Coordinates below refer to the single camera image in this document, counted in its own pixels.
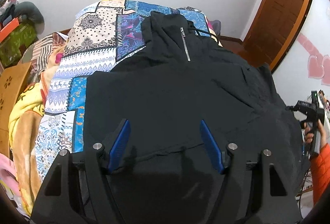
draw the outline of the drawstring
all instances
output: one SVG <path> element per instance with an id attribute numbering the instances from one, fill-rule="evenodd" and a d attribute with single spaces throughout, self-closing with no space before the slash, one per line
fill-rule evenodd
<path id="1" fill-rule="evenodd" d="M 191 29 L 191 30 L 193 30 L 193 31 L 196 31 L 196 32 L 197 32 L 197 35 L 200 35 L 199 32 L 202 32 L 202 33 L 205 33 L 205 34 L 209 34 L 209 35 L 215 37 L 215 38 L 217 39 L 218 44 L 219 44 L 219 39 L 218 39 L 218 37 L 217 37 L 216 35 L 214 35 L 213 33 L 211 33 L 211 32 L 203 31 L 203 30 L 198 29 L 198 28 L 195 28 L 195 27 L 188 27 L 188 29 Z"/>

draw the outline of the cardboard box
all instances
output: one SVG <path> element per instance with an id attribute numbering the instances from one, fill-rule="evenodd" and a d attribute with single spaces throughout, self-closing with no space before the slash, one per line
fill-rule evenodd
<path id="1" fill-rule="evenodd" d="M 35 41 L 37 33 L 28 22 L 19 24 L 0 43 L 0 61 L 4 67 L 16 65 L 25 50 Z"/>
<path id="2" fill-rule="evenodd" d="M 18 26 L 19 26 L 19 20 L 17 18 L 14 18 L 0 31 L 0 42 L 2 42 L 5 38 L 7 38 L 7 36 Z"/>
<path id="3" fill-rule="evenodd" d="M 6 68 L 0 77 L 0 153 L 9 157 L 8 123 L 17 98 L 25 90 L 31 62 Z"/>

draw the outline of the patterned bedspread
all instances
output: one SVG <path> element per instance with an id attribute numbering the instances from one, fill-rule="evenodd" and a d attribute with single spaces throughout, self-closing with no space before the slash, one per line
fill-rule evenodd
<path id="1" fill-rule="evenodd" d="M 86 78 L 95 71 L 110 71 L 144 48 L 141 22 L 151 11 L 180 13 L 193 21 L 196 28 L 213 32 L 206 16 L 191 7 L 172 9 L 139 1 L 109 0 L 92 4 L 78 13 L 51 81 L 45 116 L 36 138 L 41 181 L 61 149 L 83 150 Z"/>

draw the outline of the orange sleeve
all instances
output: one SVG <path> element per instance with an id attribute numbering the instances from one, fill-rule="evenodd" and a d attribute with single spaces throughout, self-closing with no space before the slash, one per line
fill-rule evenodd
<path id="1" fill-rule="evenodd" d="M 311 159 L 311 176 L 313 201 L 316 204 L 330 182 L 330 146 L 328 143 L 320 150 L 319 156 Z"/>

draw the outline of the hand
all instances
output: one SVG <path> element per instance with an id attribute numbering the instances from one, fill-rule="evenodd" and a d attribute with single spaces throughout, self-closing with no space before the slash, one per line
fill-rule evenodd
<path id="1" fill-rule="evenodd" d="M 308 133 L 311 129 L 310 129 L 310 127 L 307 126 L 306 123 L 304 123 L 304 127 L 305 127 L 305 142 L 307 144 L 310 144 L 313 140 L 314 134 L 313 133 Z M 324 130 L 323 124 L 321 123 L 320 120 L 318 120 L 318 122 L 317 122 L 317 128 L 318 128 L 318 130 L 320 131 L 320 134 L 321 134 L 321 143 L 320 143 L 320 149 L 321 149 L 327 143 L 327 133 Z"/>

